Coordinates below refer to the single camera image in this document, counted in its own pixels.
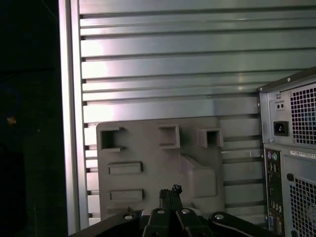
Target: computer tower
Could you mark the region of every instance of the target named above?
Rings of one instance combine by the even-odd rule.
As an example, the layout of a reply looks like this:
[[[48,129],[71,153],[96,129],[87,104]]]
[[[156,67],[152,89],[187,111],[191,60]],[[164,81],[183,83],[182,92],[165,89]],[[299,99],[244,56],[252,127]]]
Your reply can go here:
[[[316,67],[258,88],[269,229],[316,236]]]

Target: silver bolt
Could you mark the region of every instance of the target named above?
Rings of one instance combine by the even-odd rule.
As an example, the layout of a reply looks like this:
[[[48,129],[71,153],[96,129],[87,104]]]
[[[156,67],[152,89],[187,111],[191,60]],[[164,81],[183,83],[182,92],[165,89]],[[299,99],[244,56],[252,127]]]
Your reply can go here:
[[[221,214],[217,214],[217,215],[215,215],[215,219],[216,219],[216,220],[223,220],[223,219],[224,219],[224,216],[221,215]]]
[[[189,214],[190,210],[189,209],[183,209],[181,212],[182,212],[182,214]]]
[[[124,216],[124,219],[125,219],[125,220],[131,220],[131,219],[133,219],[133,216],[127,215],[127,216]]]

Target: mesh vent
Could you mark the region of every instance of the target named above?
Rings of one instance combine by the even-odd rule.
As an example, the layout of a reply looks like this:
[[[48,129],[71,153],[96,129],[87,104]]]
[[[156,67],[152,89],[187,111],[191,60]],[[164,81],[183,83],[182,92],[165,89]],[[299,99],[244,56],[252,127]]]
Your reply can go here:
[[[316,186],[295,179],[290,185],[293,227],[301,237],[316,236]]]
[[[296,143],[316,144],[316,88],[294,92],[291,97],[293,138]]]

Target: sticker label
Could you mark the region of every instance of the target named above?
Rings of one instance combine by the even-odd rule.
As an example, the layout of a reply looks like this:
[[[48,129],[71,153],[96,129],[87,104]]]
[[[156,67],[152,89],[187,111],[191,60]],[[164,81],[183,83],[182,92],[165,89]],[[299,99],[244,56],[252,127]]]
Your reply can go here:
[[[290,154],[297,157],[316,159],[316,154],[311,154],[311,153],[290,151]]]

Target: corrugated metal sheet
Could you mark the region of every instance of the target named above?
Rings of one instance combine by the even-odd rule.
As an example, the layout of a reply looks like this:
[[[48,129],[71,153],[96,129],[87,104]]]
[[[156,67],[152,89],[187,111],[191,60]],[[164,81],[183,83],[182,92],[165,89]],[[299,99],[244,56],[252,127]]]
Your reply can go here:
[[[72,2],[80,37],[74,41],[74,51],[80,50],[74,68],[77,63],[81,72],[74,75],[75,88],[82,89],[76,104],[83,101],[82,110],[77,107],[82,121],[76,117],[79,169],[86,162],[97,171],[99,122],[217,116],[225,139],[227,209],[238,208],[249,220],[245,216],[263,217],[255,88],[316,64],[316,2]],[[85,176],[85,169],[78,173]],[[80,177],[83,228],[84,214],[93,212],[90,223],[98,220],[98,196],[83,197],[86,187],[98,188],[98,176],[88,173],[87,184]]]

